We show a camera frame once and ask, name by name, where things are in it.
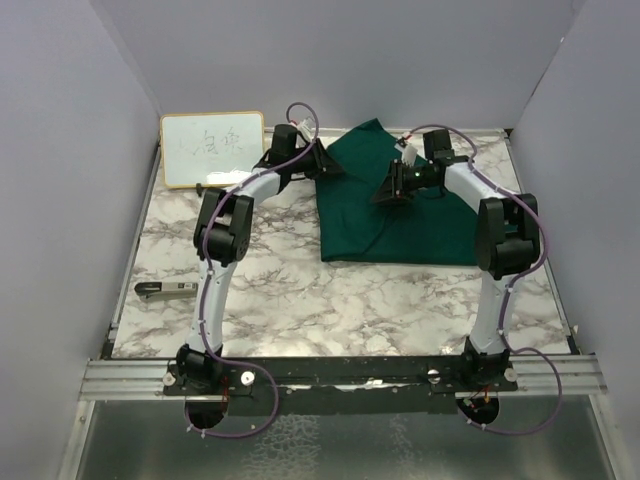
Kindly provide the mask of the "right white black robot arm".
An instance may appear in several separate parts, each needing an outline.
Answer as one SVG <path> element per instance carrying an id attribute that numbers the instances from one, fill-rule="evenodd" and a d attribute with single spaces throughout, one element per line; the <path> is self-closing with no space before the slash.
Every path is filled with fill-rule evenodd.
<path id="1" fill-rule="evenodd" d="M 478 149 L 469 156 L 455 153 L 451 130 L 442 126 L 423 134 L 425 162 L 416 163 L 412 132 L 395 140 L 401 157 L 388 173 L 372 202 L 401 205 L 427 188 L 453 193 L 476 213 L 474 254 L 482 271 L 478 311 L 465 340 L 459 378 L 469 390 L 481 391 L 504 375 L 511 347 L 508 334 L 513 300 L 520 279 L 544 262 L 538 203 L 532 194 L 516 194 L 484 175 L 475 166 Z"/>

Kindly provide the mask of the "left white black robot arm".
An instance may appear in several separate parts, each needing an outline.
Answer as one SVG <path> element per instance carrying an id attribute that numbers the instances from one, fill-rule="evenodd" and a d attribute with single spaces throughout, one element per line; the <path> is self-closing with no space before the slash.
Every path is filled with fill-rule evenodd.
<path id="1" fill-rule="evenodd" d="M 196 310 L 190 333 L 176 355 L 177 375 L 195 392 L 214 392 L 222 380 L 222 323 L 231 279 L 245 257 L 257 206 L 280 194 L 301 174 L 315 179 L 342 168 L 318 139 L 310 118 L 275 127 L 270 148 L 238 184 L 210 188 L 202 203 L 193 244 L 200 261 Z"/>

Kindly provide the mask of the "green surgical drape cloth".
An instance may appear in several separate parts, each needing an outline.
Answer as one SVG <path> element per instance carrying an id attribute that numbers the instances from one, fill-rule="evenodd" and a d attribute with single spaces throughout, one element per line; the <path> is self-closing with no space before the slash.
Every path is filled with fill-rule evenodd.
<path id="1" fill-rule="evenodd" d="M 476 266 L 476 213 L 458 196 L 431 188 L 406 204 L 372 202 L 400 157 L 394 143 L 374 118 L 327 147 L 344 173 L 315 181 L 321 260 Z"/>

